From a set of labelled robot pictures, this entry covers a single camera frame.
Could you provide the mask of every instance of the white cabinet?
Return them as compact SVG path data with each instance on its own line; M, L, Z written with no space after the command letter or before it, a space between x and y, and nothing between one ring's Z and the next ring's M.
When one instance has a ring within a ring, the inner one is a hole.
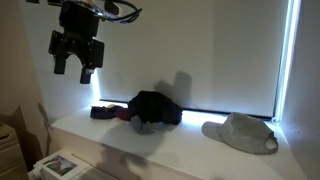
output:
M0 123L0 179L27 179L16 131L3 123Z

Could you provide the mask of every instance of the white wall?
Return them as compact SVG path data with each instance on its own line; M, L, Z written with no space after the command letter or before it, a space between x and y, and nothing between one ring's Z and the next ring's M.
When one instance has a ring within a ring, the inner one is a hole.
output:
M20 106L27 129L46 149L42 96L17 0L0 6L0 114L11 116Z
M65 75L53 73L53 56L48 49L52 31L63 32L59 26L60 7L49 6L46 0L40 0L40 4L19 0L19 5L49 119L63 117L90 105L94 95L91 85L79 83L80 60L71 56L67 60Z
M308 179L320 179L320 1L302 0L281 126Z
M272 116L287 0L136 0L133 24L101 23L101 96L156 90L182 107Z

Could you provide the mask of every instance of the cable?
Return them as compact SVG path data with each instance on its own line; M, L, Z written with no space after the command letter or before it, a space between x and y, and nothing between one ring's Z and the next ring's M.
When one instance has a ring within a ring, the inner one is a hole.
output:
M127 1L123 1L123 0L104 0L105 1L105 5L106 3L115 3L115 4L122 4L122 5L126 5L128 7L131 7L134 12L129 13L125 16L122 17L116 17L116 18L111 18L108 16L99 16L102 20L107 20L110 22L117 22L117 23L121 23L121 24L127 24L127 23L131 23L133 21L135 21L138 17L140 12L142 11L142 9L138 9L137 7L135 7L133 4L127 2Z

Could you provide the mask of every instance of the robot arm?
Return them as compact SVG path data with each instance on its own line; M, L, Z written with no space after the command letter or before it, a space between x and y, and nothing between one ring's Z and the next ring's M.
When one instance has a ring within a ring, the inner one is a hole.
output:
M53 31L49 53L55 61L54 73L64 74L66 60L76 55L82 64L81 84L89 84L95 68L103 65L104 43L97 41L99 20L127 24L134 22L142 9L124 0L105 0L104 10L93 0L48 0L50 5L61 6L60 26L64 32ZM133 9L132 13L120 16L121 4Z

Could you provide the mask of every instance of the gray cap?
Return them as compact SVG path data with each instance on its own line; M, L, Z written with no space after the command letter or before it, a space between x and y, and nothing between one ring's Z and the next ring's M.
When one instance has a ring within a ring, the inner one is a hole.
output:
M272 154L278 151L274 132L261 120L241 113L231 113L223 124L205 122L202 133L252 154Z

